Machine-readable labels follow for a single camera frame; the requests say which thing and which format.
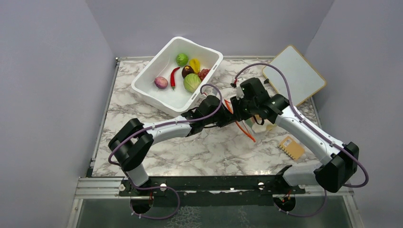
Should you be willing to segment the clear zip top bag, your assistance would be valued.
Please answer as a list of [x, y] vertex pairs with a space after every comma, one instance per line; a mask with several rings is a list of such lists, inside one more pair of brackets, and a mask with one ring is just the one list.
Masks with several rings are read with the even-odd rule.
[[235, 122], [235, 124], [248, 138], [256, 143], [260, 142], [268, 132], [272, 131], [276, 127], [276, 125], [272, 124], [271, 122], [265, 122], [263, 125], [259, 125], [258, 122], [260, 123], [262, 119], [257, 115], [254, 117], [256, 118], [257, 122], [252, 117], [241, 122]]

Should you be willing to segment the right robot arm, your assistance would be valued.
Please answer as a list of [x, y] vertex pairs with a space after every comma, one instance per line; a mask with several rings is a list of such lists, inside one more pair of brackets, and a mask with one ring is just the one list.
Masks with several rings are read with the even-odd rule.
[[270, 96], [259, 79], [242, 82], [230, 102], [237, 121], [258, 115], [288, 131], [318, 158], [319, 162], [313, 165], [282, 169], [274, 180], [278, 192], [286, 193], [297, 185], [319, 185], [336, 193], [357, 171], [359, 148], [356, 144], [344, 144], [325, 133], [283, 95]]

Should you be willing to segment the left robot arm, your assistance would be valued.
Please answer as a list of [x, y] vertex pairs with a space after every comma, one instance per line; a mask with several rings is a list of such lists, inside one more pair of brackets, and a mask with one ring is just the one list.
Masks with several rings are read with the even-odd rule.
[[108, 147], [117, 160], [116, 164], [132, 181], [132, 190], [144, 195], [149, 190], [149, 176], [142, 162], [152, 145], [192, 136], [207, 127], [224, 127], [235, 120], [219, 98], [209, 95], [198, 107], [174, 119], [146, 124], [137, 118], [129, 120], [110, 140]]

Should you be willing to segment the green cabbage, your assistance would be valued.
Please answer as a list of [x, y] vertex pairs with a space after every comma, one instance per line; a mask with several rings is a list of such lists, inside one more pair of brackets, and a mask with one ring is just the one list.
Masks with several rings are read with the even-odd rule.
[[201, 79], [197, 74], [188, 74], [184, 80], [183, 80], [183, 85], [186, 91], [190, 93], [194, 93], [196, 89], [199, 87], [201, 84]]

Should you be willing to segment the white plastic bin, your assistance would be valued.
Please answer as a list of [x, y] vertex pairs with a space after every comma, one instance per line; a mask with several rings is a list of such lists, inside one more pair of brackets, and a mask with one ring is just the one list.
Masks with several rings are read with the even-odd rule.
[[[170, 85], [165, 89], [159, 89], [154, 83], [155, 78], [159, 76], [170, 81], [171, 72], [178, 67], [176, 57], [180, 53], [190, 59], [199, 60], [202, 69], [210, 70], [192, 93], [185, 89], [180, 70], [175, 73], [175, 89]], [[147, 104], [175, 117], [195, 106], [201, 96], [200, 88], [211, 81], [222, 60], [223, 54], [217, 50], [201, 46], [183, 37], [174, 37], [133, 79], [131, 87]]]

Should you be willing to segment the red grapes bunch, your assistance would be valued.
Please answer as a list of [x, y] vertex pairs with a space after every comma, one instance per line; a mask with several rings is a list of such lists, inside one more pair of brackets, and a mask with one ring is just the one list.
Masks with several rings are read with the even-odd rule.
[[204, 80], [204, 78], [208, 75], [210, 69], [202, 69], [201, 71], [198, 72], [198, 77], [201, 81]]

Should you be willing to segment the dark purple fruit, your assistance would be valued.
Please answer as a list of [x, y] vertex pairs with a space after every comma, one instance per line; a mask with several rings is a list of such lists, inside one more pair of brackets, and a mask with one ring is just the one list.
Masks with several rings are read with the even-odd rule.
[[186, 66], [184, 66], [182, 68], [182, 77], [183, 77], [183, 79], [185, 79], [189, 74], [194, 74], [194, 73], [195, 72], [194, 72], [194, 70], [193, 70], [193, 68], [191, 66], [186, 65]]

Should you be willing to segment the yellow bell pepper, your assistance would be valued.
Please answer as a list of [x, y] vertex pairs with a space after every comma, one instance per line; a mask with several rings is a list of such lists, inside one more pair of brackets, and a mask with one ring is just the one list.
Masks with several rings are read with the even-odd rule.
[[193, 69], [195, 74], [198, 74], [200, 71], [200, 62], [198, 59], [193, 58], [189, 60], [189, 66]]

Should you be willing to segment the red chili pepper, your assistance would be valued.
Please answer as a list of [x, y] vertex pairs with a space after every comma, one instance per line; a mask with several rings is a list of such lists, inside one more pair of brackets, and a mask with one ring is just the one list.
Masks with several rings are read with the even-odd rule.
[[176, 83], [175, 83], [175, 74], [176, 72], [180, 69], [181, 67], [176, 67], [172, 70], [171, 74], [170, 74], [170, 86], [171, 89], [174, 90], [176, 87]]

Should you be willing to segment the small yellow notebook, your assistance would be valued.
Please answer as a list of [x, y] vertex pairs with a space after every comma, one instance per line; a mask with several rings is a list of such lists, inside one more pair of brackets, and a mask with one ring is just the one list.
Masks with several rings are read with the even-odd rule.
[[278, 147], [294, 160], [299, 159], [305, 153], [305, 149], [290, 136], [283, 139]]

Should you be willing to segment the small green lime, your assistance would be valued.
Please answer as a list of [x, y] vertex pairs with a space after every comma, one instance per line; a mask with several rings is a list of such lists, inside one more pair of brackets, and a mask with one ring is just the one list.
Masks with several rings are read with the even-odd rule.
[[185, 65], [187, 65], [187, 63], [188, 63], [188, 61], [189, 61], [189, 58], [188, 58], [188, 56], [186, 55], [186, 54], [184, 54], [184, 53], [179, 53], [177, 56], [176, 56], [176, 63], [177, 63], [177, 65], [178, 66], [180, 66], [180, 67], [183, 67], [183, 66], [185, 66]]

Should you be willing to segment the purple onion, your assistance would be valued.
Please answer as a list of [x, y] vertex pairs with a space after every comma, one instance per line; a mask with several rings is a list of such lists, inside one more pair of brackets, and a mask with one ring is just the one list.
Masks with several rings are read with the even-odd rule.
[[159, 76], [154, 79], [154, 84], [159, 89], [166, 89], [168, 86], [168, 80], [164, 77]]

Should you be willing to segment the white board wooden frame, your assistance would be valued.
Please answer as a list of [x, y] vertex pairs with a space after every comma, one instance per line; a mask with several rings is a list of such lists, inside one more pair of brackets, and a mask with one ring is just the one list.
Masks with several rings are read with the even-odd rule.
[[270, 64], [284, 74], [294, 106], [302, 104], [326, 86], [326, 80], [293, 45], [277, 54]]

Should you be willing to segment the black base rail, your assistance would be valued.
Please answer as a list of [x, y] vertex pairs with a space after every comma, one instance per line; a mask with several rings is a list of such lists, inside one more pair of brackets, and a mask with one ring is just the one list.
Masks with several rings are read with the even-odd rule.
[[278, 175], [151, 176], [140, 189], [125, 177], [82, 178], [76, 196], [85, 199], [129, 200], [140, 211], [151, 207], [272, 206], [284, 197], [295, 204], [299, 186], [287, 187]]

